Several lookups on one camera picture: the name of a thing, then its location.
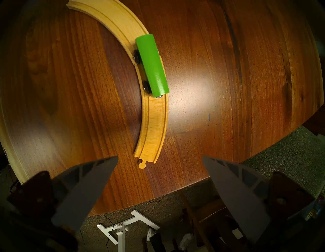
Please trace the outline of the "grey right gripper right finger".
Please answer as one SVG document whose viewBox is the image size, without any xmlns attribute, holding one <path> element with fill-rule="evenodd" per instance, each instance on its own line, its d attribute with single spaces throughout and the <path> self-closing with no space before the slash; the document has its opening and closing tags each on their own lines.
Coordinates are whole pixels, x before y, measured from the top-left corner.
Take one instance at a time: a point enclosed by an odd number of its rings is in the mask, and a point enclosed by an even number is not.
<svg viewBox="0 0 325 252">
<path fill-rule="evenodd" d="M 253 245 L 282 245 L 304 223 L 315 198 L 280 171 L 255 169 L 209 156 L 202 162 L 228 211 Z"/>
</svg>

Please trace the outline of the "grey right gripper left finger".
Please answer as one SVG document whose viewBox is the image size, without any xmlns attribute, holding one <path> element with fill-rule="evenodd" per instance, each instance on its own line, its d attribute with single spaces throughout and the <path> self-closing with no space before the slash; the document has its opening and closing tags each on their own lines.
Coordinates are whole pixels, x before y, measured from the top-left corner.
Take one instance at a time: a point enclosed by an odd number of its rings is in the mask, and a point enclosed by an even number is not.
<svg viewBox="0 0 325 252">
<path fill-rule="evenodd" d="M 113 156 L 75 165 L 54 178 L 48 171 L 40 171 L 7 201 L 25 217 L 76 231 L 102 195 L 117 164 L 118 156 Z"/>
</svg>

